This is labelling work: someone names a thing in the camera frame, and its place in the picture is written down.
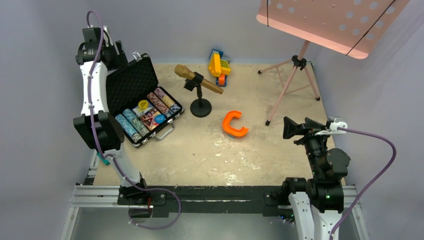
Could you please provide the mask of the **yellow big blind button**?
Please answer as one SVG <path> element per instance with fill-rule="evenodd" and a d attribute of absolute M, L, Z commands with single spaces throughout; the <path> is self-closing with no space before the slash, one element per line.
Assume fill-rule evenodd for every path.
<path fill-rule="evenodd" d="M 137 106 L 138 106 L 139 109 L 145 110 L 149 107 L 149 102 L 144 99 L 144 100 L 139 101 Z"/>

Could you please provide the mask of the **black poker chip case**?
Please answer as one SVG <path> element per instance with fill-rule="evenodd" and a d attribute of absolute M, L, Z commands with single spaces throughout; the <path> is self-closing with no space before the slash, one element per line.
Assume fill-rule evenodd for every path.
<path fill-rule="evenodd" d="M 169 135 L 175 128 L 174 121 L 184 113 L 185 109 L 173 96 L 160 86 L 151 58 L 146 53 L 142 55 L 137 54 L 135 59 L 132 60 L 128 66 L 116 70 L 107 76 L 107 105 L 114 118 L 119 114 L 124 116 L 123 111 L 125 109 L 130 109 L 132 111 L 132 108 L 137 106 L 139 101 L 148 100 L 148 93 L 154 93 L 156 88 L 161 88 L 168 94 L 170 98 L 181 107 L 181 110 L 174 112 L 171 117 L 165 116 L 165 122 L 155 129 L 149 130 L 148 135 L 142 137 L 138 142 L 133 142 L 123 130 L 127 139 L 136 148 L 144 145 L 152 138 L 160 141 Z M 162 114 L 154 105 L 149 112 L 159 112 Z"/>

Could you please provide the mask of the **blue small blind button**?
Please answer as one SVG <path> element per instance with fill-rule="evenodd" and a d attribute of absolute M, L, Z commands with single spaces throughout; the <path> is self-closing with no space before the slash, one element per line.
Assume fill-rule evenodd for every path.
<path fill-rule="evenodd" d="M 155 120 L 155 122 L 156 122 L 158 125 L 160 125 L 160 124 L 162 124 L 163 122 L 165 122 L 166 117 L 165 117 L 163 114 L 158 114 L 158 115 L 156 115 L 156 116 L 154 117 L 154 120 Z"/>

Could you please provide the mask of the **triangular dealer button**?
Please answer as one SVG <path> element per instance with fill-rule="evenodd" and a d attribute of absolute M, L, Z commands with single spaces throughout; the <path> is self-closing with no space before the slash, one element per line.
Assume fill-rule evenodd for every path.
<path fill-rule="evenodd" d="M 155 129 L 159 125 L 155 122 L 155 115 L 146 115 L 145 114 L 141 117 L 141 121 L 145 125 L 145 127 L 147 129 L 149 129 L 150 131 L 152 131 L 153 129 Z"/>

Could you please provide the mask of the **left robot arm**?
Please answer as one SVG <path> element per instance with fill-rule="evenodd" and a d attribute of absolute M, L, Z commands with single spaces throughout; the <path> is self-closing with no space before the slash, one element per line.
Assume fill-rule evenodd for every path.
<path fill-rule="evenodd" d="M 75 56 L 83 79 L 83 105 L 73 126 L 97 156 L 112 165 L 120 178 L 120 194 L 138 205 L 146 203 L 149 191 L 141 173 L 124 149 L 124 130 L 110 113 L 107 99 L 109 71 L 128 65 L 120 41 L 113 42 L 105 26 L 89 25 Z"/>

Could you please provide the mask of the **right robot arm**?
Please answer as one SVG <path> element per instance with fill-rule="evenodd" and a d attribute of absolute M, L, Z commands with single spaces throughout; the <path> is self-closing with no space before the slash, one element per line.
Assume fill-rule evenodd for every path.
<path fill-rule="evenodd" d="M 300 240 L 338 239 L 331 227 L 341 220 L 344 211 L 344 191 L 341 180 L 348 174 L 350 157 L 339 148 L 328 149 L 331 135 L 346 133 L 348 126 L 341 117 L 330 117 L 326 124 L 310 118 L 296 123 L 283 119 L 282 137 L 303 146 L 312 172 L 312 178 L 287 177 L 282 183 L 280 196 L 291 205 Z"/>

